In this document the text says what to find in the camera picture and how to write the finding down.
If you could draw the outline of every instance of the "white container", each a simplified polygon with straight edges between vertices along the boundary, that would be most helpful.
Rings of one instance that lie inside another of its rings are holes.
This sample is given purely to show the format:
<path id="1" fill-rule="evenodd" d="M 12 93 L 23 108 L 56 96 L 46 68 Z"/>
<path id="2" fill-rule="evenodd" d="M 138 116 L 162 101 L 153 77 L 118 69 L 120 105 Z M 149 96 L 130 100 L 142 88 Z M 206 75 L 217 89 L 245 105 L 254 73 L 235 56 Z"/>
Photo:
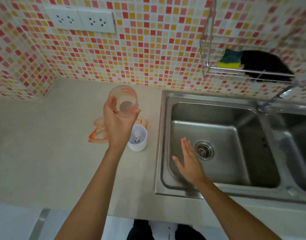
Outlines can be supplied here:
<path id="1" fill-rule="evenodd" d="M 146 129 L 141 125 L 134 125 L 131 133 L 131 138 L 127 145 L 132 151 L 142 151 L 146 147 L 146 138 Z"/>

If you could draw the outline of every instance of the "stainless steel sink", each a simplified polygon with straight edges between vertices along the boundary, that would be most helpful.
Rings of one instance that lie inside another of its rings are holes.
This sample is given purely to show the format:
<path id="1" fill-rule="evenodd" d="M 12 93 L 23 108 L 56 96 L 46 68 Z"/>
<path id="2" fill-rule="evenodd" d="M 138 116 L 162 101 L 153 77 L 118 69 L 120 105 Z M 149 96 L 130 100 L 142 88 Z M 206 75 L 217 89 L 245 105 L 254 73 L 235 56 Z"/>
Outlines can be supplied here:
<path id="1" fill-rule="evenodd" d="M 269 121 L 295 182 L 306 191 L 306 116 L 276 113 Z"/>
<path id="2" fill-rule="evenodd" d="M 180 139 L 191 141 L 205 174 L 229 195 L 306 203 L 306 106 L 163 91 L 155 193 L 202 198 L 179 173 Z"/>

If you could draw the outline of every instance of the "black pants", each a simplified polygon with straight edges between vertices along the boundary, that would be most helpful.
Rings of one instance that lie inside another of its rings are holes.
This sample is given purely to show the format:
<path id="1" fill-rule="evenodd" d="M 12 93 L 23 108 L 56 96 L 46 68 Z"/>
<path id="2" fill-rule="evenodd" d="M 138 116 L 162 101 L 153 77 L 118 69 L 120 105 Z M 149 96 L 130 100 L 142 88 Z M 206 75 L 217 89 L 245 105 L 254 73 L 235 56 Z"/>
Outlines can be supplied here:
<path id="1" fill-rule="evenodd" d="M 190 226 L 179 224 L 175 232 L 175 240 L 188 239 L 206 240 L 201 233 Z M 154 240 L 148 221 L 135 219 L 126 240 Z"/>

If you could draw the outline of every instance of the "person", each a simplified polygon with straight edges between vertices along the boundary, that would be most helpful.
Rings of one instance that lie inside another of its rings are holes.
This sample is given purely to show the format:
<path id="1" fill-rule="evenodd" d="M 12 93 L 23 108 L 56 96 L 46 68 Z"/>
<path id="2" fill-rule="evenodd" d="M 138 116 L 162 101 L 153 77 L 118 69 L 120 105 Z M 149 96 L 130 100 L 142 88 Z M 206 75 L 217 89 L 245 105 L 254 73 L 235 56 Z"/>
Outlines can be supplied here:
<path id="1" fill-rule="evenodd" d="M 81 198 L 63 223 L 55 240 L 99 240 L 102 237 L 119 160 L 131 136 L 139 115 L 136 110 L 130 118 L 119 118 L 104 104 L 104 125 L 108 136 L 108 149 Z M 230 240 L 280 240 L 280 238 L 242 206 L 218 189 L 204 174 L 193 147 L 186 138 L 181 140 L 184 165 L 173 156 L 180 173 L 195 185 L 216 215 Z M 193 228 L 179 225 L 177 240 L 204 239 Z M 135 220 L 127 240 L 153 239 L 147 221 Z"/>

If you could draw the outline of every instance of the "beige countertop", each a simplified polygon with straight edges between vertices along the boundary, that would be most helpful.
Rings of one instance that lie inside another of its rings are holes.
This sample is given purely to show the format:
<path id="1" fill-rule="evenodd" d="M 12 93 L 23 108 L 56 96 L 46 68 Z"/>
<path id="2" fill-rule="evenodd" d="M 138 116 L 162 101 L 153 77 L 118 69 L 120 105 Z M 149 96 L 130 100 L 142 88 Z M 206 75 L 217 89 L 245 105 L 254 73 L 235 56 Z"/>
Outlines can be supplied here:
<path id="1" fill-rule="evenodd" d="M 0 202 L 71 210 L 108 144 L 89 143 L 93 121 L 117 84 L 58 79 L 42 102 L 0 102 Z M 220 227 L 207 203 L 156 195 L 161 88 L 133 86 L 148 120 L 147 147 L 125 149 L 108 214 Z M 276 233 L 306 237 L 306 205 L 235 198 Z"/>

